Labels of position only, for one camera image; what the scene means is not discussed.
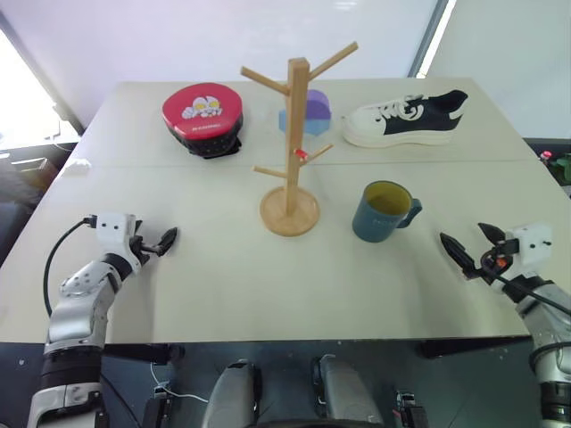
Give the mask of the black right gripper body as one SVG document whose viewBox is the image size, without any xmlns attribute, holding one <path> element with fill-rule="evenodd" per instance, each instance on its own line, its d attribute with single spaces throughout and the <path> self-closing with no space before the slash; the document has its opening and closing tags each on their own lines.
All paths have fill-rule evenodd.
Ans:
<svg viewBox="0 0 571 428">
<path fill-rule="evenodd" d="M 512 280 L 521 275 L 518 265 L 519 240 L 499 240 L 480 259 L 482 279 L 490 286 L 503 286 L 499 277 Z"/>
</svg>

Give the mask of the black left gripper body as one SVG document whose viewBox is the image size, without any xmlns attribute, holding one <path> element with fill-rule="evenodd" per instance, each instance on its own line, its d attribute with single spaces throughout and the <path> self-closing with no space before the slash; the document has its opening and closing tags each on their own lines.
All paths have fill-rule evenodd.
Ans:
<svg viewBox="0 0 571 428">
<path fill-rule="evenodd" d="M 135 220 L 134 234 L 129 238 L 128 244 L 131 252 L 134 254 L 141 267 L 143 267 L 151 259 L 152 256 L 158 257 L 153 253 L 146 253 L 141 251 L 141 244 L 145 242 L 143 236 L 138 233 L 138 229 L 141 227 L 142 223 L 143 221 L 140 219 Z"/>
</svg>

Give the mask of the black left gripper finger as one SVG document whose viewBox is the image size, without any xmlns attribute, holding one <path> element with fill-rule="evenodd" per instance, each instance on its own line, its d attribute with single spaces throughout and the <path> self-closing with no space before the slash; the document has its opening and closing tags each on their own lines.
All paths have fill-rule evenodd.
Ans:
<svg viewBox="0 0 571 428">
<path fill-rule="evenodd" d="M 175 243 L 177 237 L 178 237 L 178 228 L 177 227 L 170 228 L 162 235 L 161 240 L 157 244 L 157 248 L 160 251 L 168 251 Z"/>
<path fill-rule="evenodd" d="M 160 240 L 155 245 L 146 243 L 141 244 L 141 251 L 146 253 L 153 253 L 158 257 L 162 257 L 171 248 L 171 240 Z"/>
</svg>

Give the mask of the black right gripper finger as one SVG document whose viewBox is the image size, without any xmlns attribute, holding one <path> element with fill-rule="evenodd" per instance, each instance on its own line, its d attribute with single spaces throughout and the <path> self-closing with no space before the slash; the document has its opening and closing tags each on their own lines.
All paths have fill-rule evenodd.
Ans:
<svg viewBox="0 0 571 428">
<path fill-rule="evenodd" d="M 440 241 L 448 256 L 460 267 L 463 276 L 472 280 L 480 276 L 474 259 L 466 252 L 465 247 L 452 236 L 440 233 Z"/>
<path fill-rule="evenodd" d="M 482 233 L 484 234 L 485 238 L 493 245 L 498 246 L 502 245 L 506 242 L 506 234 L 503 230 L 498 228 L 497 226 L 487 224 L 487 223 L 478 223 L 477 224 Z"/>
</svg>

